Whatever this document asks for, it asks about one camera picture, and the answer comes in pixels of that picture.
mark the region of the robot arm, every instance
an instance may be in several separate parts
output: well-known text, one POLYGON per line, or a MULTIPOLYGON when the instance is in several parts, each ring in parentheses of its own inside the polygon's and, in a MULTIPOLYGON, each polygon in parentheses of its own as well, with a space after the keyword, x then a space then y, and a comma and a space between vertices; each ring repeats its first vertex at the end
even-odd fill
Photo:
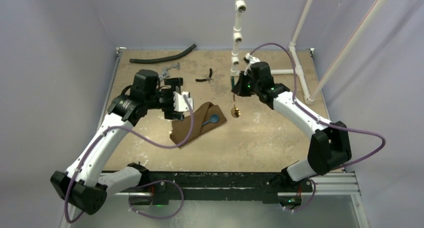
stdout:
MULTIPOLYGON (((259 61, 249 54, 244 60, 247 63, 251 62, 250 70, 245 71, 246 74, 244 72, 240 74, 232 92, 240 97, 258 96, 262 103, 289 118, 310 138, 307 158, 284 168, 273 182, 290 186, 316 174, 324 175, 351 159, 349 136, 346 131, 317 123, 295 105, 290 89, 284 84, 274 83, 268 63, 259 61)), ((321 121, 332 123, 303 103, 299 101, 297 103, 321 121)), ((346 127, 341 121, 335 122, 334 125, 346 127)))
POLYGON ((181 92, 182 78, 165 79, 164 84, 170 88, 160 89, 159 75, 155 71, 140 70, 135 75, 133 84, 113 99, 99 130, 82 154, 65 172, 56 171, 51 176, 50 181, 62 199, 65 199, 68 186, 75 175, 69 203, 92 215, 101 208, 108 196, 143 183, 143 178, 149 171, 135 163, 107 175, 101 176, 101 172, 121 140, 149 109, 161 109, 165 119, 182 120, 183 112, 189 110, 184 95, 193 107, 190 93, 181 92), (125 129, 116 128, 105 132, 116 126, 125 129), (85 162, 78 168, 81 160, 85 162))

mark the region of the beige table surface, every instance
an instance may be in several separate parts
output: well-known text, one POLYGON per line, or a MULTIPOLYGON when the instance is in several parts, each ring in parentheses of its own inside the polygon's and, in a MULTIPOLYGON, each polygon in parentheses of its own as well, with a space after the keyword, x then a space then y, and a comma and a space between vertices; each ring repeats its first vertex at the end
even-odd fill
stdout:
MULTIPOLYGON (((183 148, 163 149, 146 143, 128 134, 117 147, 104 170, 120 170, 132 162, 140 162, 151 171, 217 171, 217 172, 278 172, 282 168, 306 158, 309 138, 280 113, 261 103, 257 96, 237 97, 236 105, 241 111, 233 118, 230 110, 233 96, 230 83, 231 52, 228 50, 195 50, 186 57, 160 64, 130 64, 130 58, 154 59, 175 55, 180 50, 125 50, 122 54, 112 91, 108 101, 119 95, 121 90, 132 84, 140 69, 161 73, 162 68, 180 63, 180 70, 169 71, 171 78, 184 79, 183 91, 194 98, 194 109, 204 102, 219 105, 227 122, 204 134, 183 148), (195 82, 213 69, 214 80, 195 82)), ((284 52, 257 51, 255 56, 269 63, 271 69, 290 69, 290 60, 284 52)), ((309 89, 317 85, 313 60, 309 52, 299 52, 298 57, 305 72, 309 89)), ((293 75, 274 75, 276 83, 294 87, 293 75)), ((298 80, 299 100, 303 90, 298 80)), ((327 117, 325 104, 318 96, 309 106, 323 117, 327 117)), ((165 120, 160 110, 149 110, 135 131, 164 145, 173 145, 169 135, 171 121, 165 120)))

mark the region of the gray wall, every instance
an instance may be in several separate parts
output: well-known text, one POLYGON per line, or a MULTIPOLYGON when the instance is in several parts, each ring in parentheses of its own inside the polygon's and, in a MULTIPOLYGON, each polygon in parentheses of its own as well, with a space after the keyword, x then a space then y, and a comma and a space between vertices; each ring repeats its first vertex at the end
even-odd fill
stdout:
POLYGON ((115 46, 90 0, 0 0, 0 221, 56 227, 50 176, 94 134, 115 46))
MULTIPOLYGON (((314 51, 320 77, 373 2, 344 0, 338 7, 314 51)), ((323 90, 333 120, 387 138, 380 153, 351 168, 373 228, 423 226, 423 4, 388 0, 323 90)), ((350 138, 354 158, 380 143, 350 138)))
MULTIPOLYGON (((299 49, 316 47, 341 0, 315 0, 299 49)), ((93 0, 113 41, 142 49, 231 49, 235 0, 93 0)), ((287 46, 306 0, 246 0, 242 48, 266 42, 287 46)))

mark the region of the wrench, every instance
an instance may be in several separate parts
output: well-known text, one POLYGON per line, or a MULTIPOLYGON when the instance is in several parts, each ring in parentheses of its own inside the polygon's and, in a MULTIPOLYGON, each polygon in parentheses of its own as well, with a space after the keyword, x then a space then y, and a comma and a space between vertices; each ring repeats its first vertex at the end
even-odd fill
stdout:
POLYGON ((177 64, 173 64, 170 67, 163 68, 162 74, 160 74, 160 76, 159 76, 159 80, 163 81, 165 78, 170 77, 170 73, 168 71, 171 70, 172 68, 175 68, 179 71, 180 70, 180 63, 178 62, 177 64))

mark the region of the blue ladle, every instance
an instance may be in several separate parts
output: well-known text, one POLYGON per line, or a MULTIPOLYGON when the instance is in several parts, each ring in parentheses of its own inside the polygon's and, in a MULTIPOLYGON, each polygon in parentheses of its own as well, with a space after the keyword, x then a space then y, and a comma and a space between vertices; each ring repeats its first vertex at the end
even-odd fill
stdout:
POLYGON ((210 116, 209 120, 205 121, 203 124, 201 124, 201 126, 204 126, 208 123, 218 123, 220 121, 220 117, 217 114, 213 114, 210 116))

